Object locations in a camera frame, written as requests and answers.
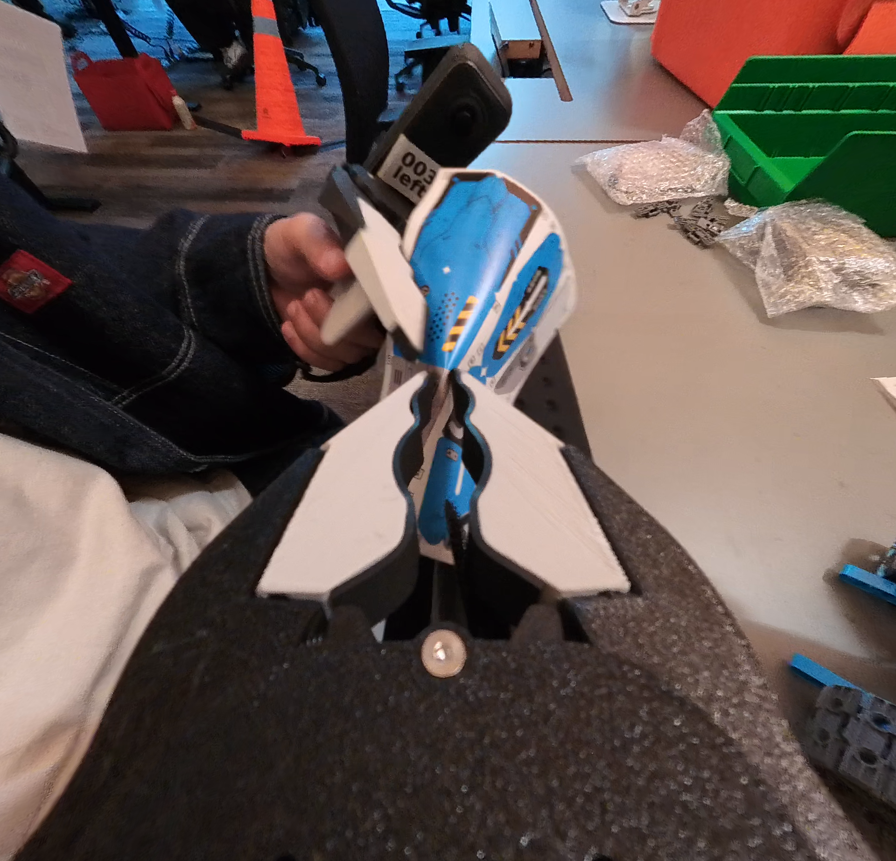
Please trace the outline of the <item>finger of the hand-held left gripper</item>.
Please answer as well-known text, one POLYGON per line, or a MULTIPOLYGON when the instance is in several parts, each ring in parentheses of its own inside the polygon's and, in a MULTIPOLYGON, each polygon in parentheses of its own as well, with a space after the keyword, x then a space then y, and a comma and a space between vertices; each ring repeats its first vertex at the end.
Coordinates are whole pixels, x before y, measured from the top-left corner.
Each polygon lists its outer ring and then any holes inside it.
POLYGON ((420 356, 427 334, 427 299, 400 248, 397 230, 368 201, 357 205, 363 224, 346 245, 351 271, 380 324, 420 356))

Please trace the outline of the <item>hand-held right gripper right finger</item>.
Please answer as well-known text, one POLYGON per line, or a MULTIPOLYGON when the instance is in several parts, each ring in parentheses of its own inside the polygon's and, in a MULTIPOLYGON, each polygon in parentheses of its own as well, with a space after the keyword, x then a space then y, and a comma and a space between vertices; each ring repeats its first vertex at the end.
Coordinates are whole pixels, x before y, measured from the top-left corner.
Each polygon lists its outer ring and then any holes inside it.
POLYGON ((475 483, 469 537, 478 572, 515 574, 549 598, 627 593, 631 582, 565 445, 469 374, 458 375, 463 462, 475 483))

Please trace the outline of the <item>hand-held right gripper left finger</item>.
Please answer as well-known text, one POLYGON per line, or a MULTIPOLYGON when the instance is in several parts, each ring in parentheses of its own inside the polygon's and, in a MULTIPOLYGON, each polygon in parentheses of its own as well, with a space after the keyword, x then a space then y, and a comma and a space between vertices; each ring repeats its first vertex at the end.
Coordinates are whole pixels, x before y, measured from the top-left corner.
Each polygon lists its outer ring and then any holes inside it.
POLYGON ((410 486, 430 412, 430 378, 419 373, 323 446, 258 596, 326 609, 397 609, 409 598, 420 560, 410 486))

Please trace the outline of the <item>blue sticker sheet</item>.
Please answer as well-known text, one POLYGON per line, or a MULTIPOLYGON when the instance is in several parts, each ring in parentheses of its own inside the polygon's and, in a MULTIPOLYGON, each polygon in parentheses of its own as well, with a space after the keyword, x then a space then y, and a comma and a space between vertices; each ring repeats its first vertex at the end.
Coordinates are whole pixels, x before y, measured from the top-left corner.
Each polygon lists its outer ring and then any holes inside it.
POLYGON ((421 554, 453 564, 445 504, 465 531, 475 485, 447 376, 467 373, 514 401, 574 311, 576 277, 551 209, 491 170, 443 172, 411 214, 401 249, 427 301, 424 349, 410 361, 387 340, 380 399, 423 370, 435 380, 424 461, 409 490, 421 554))

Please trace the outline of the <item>blue grey building-block toy robot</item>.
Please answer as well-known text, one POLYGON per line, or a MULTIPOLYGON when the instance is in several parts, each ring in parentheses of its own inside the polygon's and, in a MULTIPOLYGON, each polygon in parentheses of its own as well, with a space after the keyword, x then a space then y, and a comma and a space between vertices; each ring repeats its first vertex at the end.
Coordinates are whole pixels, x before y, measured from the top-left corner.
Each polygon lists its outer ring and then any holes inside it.
MULTIPOLYGON (((870 600, 884 614, 894 646, 894 543, 853 540, 833 580, 847 593, 870 600)), ((801 743, 820 773, 848 788, 860 803, 894 818, 895 705, 811 657, 794 653, 790 672, 814 690, 801 743)))

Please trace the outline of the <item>person's left forearm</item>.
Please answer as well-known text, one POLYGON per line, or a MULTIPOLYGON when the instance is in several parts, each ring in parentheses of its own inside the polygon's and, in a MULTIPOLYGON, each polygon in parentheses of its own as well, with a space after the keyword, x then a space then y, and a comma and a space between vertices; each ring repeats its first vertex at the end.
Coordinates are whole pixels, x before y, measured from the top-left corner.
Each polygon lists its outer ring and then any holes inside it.
POLYGON ((200 336, 284 389, 299 365, 282 335, 264 252, 265 233, 280 219, 173 210, 140 231, 133 266, 200 336))

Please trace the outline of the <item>grey desk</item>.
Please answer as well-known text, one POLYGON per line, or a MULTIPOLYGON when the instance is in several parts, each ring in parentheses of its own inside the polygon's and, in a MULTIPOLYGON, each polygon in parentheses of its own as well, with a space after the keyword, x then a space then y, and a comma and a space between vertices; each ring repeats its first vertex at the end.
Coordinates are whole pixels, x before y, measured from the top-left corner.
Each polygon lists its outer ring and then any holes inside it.
POLYGON ((894 540, 894 313, 765 316, 753 274, 636 218, 574 162, 497 143, 478 166, 553 209, 578 284, 562 332, 594 461, 713 582, 800 727, 801 653, 894 701, 894 607, 839 579, 894 540))

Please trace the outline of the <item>person's left hand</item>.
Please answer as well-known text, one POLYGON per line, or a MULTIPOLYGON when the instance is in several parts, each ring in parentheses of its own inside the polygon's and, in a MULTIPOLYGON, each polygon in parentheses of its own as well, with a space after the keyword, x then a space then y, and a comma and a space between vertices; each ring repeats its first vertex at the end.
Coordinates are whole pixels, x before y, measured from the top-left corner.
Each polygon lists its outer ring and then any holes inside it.
POLYGON ((330 291, 350 275, 339 237, 311 213, 280 218, 265 230, 263 253, 273 306, 284 340, 306 364, 335 373, 377 353, 382 331, 368 320, 342 341, 322 339, 330 291))

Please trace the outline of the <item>black office chair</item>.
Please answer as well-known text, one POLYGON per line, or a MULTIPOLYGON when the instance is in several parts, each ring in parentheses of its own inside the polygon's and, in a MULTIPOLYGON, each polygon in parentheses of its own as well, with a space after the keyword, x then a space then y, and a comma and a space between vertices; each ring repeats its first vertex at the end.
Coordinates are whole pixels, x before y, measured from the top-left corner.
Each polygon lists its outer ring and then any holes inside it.
POLYGON ((364 163, 388 106, 389 49, 377 0, 309 0, 342 89, 346 159, 364 163))
MULTIPOLYGON (((251 0, 165 0, 199 47, 220 65, 224 90, 252 71, 251 0)), ((297 33, 318 25, 309 0, 273 0, 280 38, 289 47, 297 33)))
POLYGON ((424 38, 419 28, 417 38, 405 51, 406 64, 395 73, 397 92, 403 93, 416 67, 421 69, 421 81, 441 63, 446 54, 463 43, 460 23, 471 14, 470 0, 386 0, 390 8, 416 19, 422 26, 430 26, 434 37, 424 38))

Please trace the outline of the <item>black perforated board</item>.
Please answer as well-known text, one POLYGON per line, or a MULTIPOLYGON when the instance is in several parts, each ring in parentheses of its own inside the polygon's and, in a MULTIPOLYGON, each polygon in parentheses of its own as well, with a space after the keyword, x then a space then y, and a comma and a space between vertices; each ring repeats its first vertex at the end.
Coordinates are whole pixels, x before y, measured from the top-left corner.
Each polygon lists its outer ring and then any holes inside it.
POLYGON ((591 449, 573 378, 560 336, 556 336, 534 364, 514 407, 554 437, 587 457, 591 449))

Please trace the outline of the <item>orange traffic cone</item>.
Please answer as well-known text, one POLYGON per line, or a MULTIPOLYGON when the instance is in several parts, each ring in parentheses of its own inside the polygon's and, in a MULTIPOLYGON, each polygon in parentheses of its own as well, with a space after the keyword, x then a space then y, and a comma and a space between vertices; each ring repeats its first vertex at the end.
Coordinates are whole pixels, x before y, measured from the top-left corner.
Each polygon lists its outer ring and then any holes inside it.
POLYGON ((255 128, 242 140, 287 149, 317 149, 320 138, 305 131, 282 44, 273 0, 251 0, 255 128))

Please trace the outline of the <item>bubble wrap bag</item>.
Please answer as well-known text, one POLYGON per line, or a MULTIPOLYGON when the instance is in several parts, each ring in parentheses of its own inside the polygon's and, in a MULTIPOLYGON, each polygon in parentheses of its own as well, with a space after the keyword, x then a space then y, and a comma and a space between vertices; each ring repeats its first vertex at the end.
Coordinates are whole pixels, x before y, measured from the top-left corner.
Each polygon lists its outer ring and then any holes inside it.
POLYGON ((809 308, 878 314, 895 307, 894 245, 831 203, 759 210, 717 243, 752 271, 769 318, 809 308))
POLYGON ((592 151, 573 164, 621 206, 726 197, 730 160, 709 109, 680 136, 592 151))

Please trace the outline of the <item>pile of grey track links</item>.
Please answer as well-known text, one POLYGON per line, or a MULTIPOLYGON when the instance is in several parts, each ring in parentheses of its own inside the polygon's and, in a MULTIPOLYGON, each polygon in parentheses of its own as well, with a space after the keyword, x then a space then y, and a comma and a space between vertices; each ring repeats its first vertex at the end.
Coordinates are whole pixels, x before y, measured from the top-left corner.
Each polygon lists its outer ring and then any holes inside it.
POLYGON ((731 215, 720 196, 663 200, 642 204, 633 209, 634 218, 660 216, 669 217, 672 227, 692 245, 700 248, 712 247, 731 222, 731 215))

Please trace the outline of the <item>person's white shirt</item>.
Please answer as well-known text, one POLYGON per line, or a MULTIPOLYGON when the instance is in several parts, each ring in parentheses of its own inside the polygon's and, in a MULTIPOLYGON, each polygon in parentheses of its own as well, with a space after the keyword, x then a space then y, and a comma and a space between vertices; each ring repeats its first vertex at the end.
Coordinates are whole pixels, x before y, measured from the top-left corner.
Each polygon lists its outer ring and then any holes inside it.
POLYGON ((250 502, 228 470, 116 478, 2 434, 2 859, 73 777, 162 601, 250 502))

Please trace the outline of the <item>orange sofa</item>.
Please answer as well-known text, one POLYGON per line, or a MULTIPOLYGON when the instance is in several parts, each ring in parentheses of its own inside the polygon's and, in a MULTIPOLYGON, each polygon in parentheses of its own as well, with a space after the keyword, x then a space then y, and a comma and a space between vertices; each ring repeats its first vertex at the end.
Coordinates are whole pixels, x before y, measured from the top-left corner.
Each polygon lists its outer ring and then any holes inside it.
POLYGON ((754 56, 834 56, 877 0, 661 0, 653 59, 710 106, 754 56))

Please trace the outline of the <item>person's dark denim jacket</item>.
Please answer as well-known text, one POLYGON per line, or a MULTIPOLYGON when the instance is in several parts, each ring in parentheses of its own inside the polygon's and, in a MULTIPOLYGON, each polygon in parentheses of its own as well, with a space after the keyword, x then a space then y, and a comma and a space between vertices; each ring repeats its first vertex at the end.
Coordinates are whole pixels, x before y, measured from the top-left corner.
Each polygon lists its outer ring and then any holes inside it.
POLYGON ((145 285, 139 228, 53 216, 2 175, 2 427, 118 475, 294 459, 342 428, 145 285))

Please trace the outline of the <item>red bag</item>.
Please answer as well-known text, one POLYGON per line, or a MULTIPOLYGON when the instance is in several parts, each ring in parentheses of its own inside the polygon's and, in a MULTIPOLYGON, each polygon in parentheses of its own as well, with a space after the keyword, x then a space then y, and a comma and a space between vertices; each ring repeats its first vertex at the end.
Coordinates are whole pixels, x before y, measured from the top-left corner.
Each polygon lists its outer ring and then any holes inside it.
POLYGON ((174 86, 155 57, 93 61, 76 51, 70 61, 75 83, 106 131, 167 131, 177 121, 174 86))

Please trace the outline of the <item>green storage bin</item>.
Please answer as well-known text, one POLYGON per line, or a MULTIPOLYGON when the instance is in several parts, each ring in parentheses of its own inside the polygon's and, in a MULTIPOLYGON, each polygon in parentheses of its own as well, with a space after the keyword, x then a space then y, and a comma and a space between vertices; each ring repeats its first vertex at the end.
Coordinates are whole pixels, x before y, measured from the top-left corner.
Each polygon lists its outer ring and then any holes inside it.
POLYGON ((894 56, 753 56, 712 116, 737 201, 821 199, 894 237, 894 56))

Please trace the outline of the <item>white board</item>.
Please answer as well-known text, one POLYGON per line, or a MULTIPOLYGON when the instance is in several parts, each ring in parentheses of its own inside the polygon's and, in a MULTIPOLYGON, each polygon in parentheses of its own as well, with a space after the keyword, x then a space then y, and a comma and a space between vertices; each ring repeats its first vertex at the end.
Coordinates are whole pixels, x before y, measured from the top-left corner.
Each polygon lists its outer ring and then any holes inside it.
POLYGON ((55 23, 1 3, 1 116, 26 145, 87 153, 55 23))

